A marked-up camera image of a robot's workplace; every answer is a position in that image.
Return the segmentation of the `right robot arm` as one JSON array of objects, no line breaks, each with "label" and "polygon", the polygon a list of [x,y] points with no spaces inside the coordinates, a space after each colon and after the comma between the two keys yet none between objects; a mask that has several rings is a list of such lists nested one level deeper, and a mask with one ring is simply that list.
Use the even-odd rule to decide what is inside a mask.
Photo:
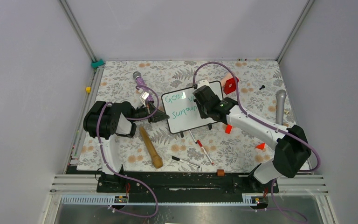
[{"label": "right robot arm", "polygon": [[193,95],[203,119],[212,118],[237,127],[274,150],[272,159],[251,171],[248,183],[251,190],[261,192],[269,181],[281,176],[293,178],[310,157],[311,149],[301,127],[288,128],[256,116],[232,98],[220,99],[208,85],[197,88]]}]

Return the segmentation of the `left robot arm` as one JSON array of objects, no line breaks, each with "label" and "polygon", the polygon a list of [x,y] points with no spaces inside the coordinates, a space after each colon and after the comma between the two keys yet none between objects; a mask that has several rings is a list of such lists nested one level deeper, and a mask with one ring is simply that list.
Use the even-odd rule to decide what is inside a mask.
[{"label": "left robot arm", "polygon": [[116,137],[132,138],[136,134],[136,121],[156,123],[169,119],[169,115],[155,107],[154,102],[134,108],[128,101],[111,103],[96,101],[83,119],[83,129],[97,139],[102,160],[102,172],[111,175],[108,186],[115,192],[126,186],[123,163],[119,159]]}]

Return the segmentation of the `white whiteboard black frame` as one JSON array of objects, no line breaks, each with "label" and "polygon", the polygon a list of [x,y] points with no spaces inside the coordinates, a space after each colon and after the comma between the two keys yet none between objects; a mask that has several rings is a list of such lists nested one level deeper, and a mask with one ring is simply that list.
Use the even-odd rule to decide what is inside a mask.
[{"label": "white whiteboard black frame", "polygon": [[167,120],[170,133],[176,134],[191,129],[214,124],[212,118],[203,119],[194,102],[193,87],[162,94],[161,101],[165,113],[169,116]]}]

